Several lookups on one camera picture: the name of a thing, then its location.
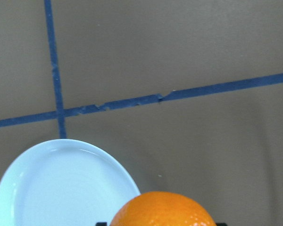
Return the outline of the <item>orange fruit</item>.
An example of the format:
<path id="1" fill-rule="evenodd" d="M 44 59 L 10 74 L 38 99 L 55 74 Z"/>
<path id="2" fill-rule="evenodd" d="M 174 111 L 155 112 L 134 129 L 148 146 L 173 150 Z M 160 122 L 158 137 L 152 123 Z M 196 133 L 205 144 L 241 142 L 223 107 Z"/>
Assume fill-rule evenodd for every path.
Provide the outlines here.
<path id="1" fill-rule="evenodd" d="M 171 192 L 147 192 L 127 202 L 111 226 L 215 226 L 211 215 L 196 201 Z"/>

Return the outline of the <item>light blue plate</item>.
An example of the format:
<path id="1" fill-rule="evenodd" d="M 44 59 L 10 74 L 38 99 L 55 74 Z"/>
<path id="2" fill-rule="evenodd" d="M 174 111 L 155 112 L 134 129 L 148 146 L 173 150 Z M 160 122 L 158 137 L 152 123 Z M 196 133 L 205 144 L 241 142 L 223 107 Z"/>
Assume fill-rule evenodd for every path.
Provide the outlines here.
<path id="1" fill-rule="evenodd" d="M 125 168 L 86 142 L 56 139 L 19 155 L 0 181 L 0 226 L 111 222 L 140 191 Z"/>

